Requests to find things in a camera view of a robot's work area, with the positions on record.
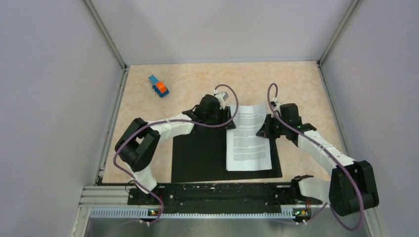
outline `black pad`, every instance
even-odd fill
[[[272,169],[260,171],[226,170],[226,130],[200,128],[173,139],[171,182],[281,178],[275,139],[270,139]]]

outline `beige speckled floor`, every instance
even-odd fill
[[[154,74],[170,90],[160,98],[151,88],[148,77]],[[172,117],[198,104],[205,94],[225,83],[236,91],[241,105],[266,100],[270,83],[279,86],[278,100],[296,103],[303,122],[309,122],[330,143],[342,149],[326,95],[314,61],[251,62],[132,65],[128,74],[111,148],[106,162],[104,183],[128,182],[129,177],[112,164],[116,142],[134,118],[160,120]],[[228,103],[234,103],[230,97]],[[306,152],[285,138],[277,139],[283,178],[252,180],[290,181],[297,175],[311,174],[328,179],[322,169]],[[160,143],[151,168],[158,182],[170,182],[172,139]]]

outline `white wall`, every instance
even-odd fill
[[[417,236],[419,2],[363,1],[325,64],[351,154],[373,167],[390,236]]]
[[[318,60],[351,0],[93,0],[128,64]]]
[[[80,0],[0,9],[0,236],[68,236],[121,69]]]

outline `document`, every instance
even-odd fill
[[[266,104],[239,106],[233,118],[236,129],[227,130],[227,170],[272,169],[269,139],[256,137],[266,117]]]

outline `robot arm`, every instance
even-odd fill
[[[355,191],[337,164],[326,154],[327,149],[351,174],[356,182],[364,202],[364,209],[378,205],[376,182],[371,165],[366,161],[357,162],[346,156],[332,144],[328,143],[309,123],[303,124],[298,115],[296,104],[277,105],[271,102],[280,118],[288,125],[315,140],[319,147],[304,136],[301,136],[280,123],[273,115],[267,115],[257,136],[279,138],[281,135],[292,141],[297,147],[308,152],[330,175],[330,181],[320,180],[311,175],[297,176],[292,180],[298,197],[313,197],[327,202],[340,216],[359,211],[359,202]]]
[[[200,129],[193,123],[187,121],[195,121],[208,125],[217,125],[227,122],[231,118],[230,107],[225,106],[225,100],[228,98],[227,92],[215,93],[214,95],[205,95],[199,105],[194,106],[191,110],[161,120],[161,124],[156,124],[144,129],[137,135],[137,138],[132,139],[122,148],[119,156],[128,167],[136,180],[140,182],[148,190],[152,190],[157,186],[157,181],[154,178],[150,163],[156,150],[157,145],[168,138],[178,135],[185,135]],[[181,120],[177,122],[170,122],[171,120]],[[117,151],[120,146],[136,131],[148,124],[141,118],[136,118],[129,125],[120,140],[115,146]],[[225,126],[225,129],[236,128],[233,121]]]

